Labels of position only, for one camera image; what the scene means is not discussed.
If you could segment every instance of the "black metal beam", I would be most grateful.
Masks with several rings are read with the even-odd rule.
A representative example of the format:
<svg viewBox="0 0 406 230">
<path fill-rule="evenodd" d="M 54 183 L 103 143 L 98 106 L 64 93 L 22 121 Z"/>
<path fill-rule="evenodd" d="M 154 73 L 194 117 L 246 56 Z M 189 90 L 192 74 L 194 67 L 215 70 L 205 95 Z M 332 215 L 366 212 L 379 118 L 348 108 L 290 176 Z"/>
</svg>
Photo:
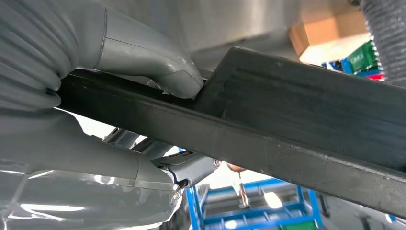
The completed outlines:
<svg viewBox="0 0 406 230">
<path fill-rule="evenodd" d="M 406 217 L 406 91 L 232 49 L 195 100 L 77 70 L 61 108 Z"/>
</svg>

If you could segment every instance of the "green crate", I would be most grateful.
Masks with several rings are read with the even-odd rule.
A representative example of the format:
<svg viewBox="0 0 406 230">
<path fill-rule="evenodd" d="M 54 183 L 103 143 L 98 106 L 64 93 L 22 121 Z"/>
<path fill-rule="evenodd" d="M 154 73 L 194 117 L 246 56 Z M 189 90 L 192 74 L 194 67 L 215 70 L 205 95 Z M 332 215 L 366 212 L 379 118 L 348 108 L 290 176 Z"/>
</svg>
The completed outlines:
<svg viewBox="0 0 406 230">
<path fill-rule="evenodd" d="M 358 49 L 352 52 L 347 57 L 347 60 L 351 65 L 353 73 L 378 68 L 375 50 L 373 49 L 371 41 L 364 43 Z"/>
<path fill-rule="evenodd" d="M 317 227 L 314 222 L 311 222 L 311 223 L 283 226 L 283 227 L 279 227 L 279 229 L 280 230 L 317 230 Z"/>
</svg>

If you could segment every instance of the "bolt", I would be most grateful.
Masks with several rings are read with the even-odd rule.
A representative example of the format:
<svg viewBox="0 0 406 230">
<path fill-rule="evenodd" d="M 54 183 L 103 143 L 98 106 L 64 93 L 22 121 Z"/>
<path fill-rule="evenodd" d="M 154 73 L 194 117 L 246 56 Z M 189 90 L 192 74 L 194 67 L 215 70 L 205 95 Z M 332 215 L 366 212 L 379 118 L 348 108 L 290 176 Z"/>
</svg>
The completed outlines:
<svg viewBox="0 0 406 230">
<path fill-rule="evenodd" d="M 220 167 L 220 165 L 221 165 L 221 161 L 216 160 L 216 159 L 213 159 L 213 166 L 214 166 L 215 168 Z"/>
<path fill-rule="evenodd" d="M 179 198 L 180 198 L 180 192 L 176 192 L 176 193 L 173 195 L 173 198 L 174 198 L 175 200 L 179 199 Z"/>
</svg>

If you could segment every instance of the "blue metal rack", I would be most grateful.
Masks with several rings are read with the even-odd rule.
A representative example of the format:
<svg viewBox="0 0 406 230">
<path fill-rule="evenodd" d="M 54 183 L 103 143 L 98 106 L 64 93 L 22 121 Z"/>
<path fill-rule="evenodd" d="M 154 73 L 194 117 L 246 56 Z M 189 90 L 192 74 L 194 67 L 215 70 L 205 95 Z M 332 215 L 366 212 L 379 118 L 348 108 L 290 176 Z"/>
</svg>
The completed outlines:
<svg viewBox="0 0 406 230">
<path fill-rule="evenodd" d="M 272 186 L 287 184 L 278 179 L 268 179 L 259 182 L 245 184 L 246 190 L 265 189 Z M 232 187 L 208 190 L 205 195 L 199 197 L 196 187 L 186 190 L 186 197 L 189 205 L 189 214 L 193 230 L 253 230 L 271 227 L 282 227 L 293 224 L 314 222 L 318 227 L 322 226 L 321 216 L 318 208 L 316 193 L 308 189 L 310 203 L 303 197 L 302 188 L 297 186 L 297 202 L 284 203 L 281 208 L 251 208 L 241 209 L 233 212 L 222 213 L 221 215 L 205 215 L 204 206 L 208 197 L 218 193 L 234 192 Z"/>
</svg>

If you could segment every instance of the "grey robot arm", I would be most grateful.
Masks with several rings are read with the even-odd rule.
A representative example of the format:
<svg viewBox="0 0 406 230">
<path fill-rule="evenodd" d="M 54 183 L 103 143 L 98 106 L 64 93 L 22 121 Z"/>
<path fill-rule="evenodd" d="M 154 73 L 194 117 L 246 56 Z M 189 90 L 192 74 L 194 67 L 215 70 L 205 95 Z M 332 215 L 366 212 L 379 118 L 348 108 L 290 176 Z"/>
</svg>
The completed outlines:
<svg viewBox="0 0 406 230">
<path fill-rule="evenodd" d="M 180 48 L 81 0 L 0 0 L 0 188 L 7 229 L 118 230 L 166 221 L 179 187 L 136 151 L 85 135 L 54 109 L 75 68 L 150 77 L 180 98 L 203 85 Z"/>
</svg>

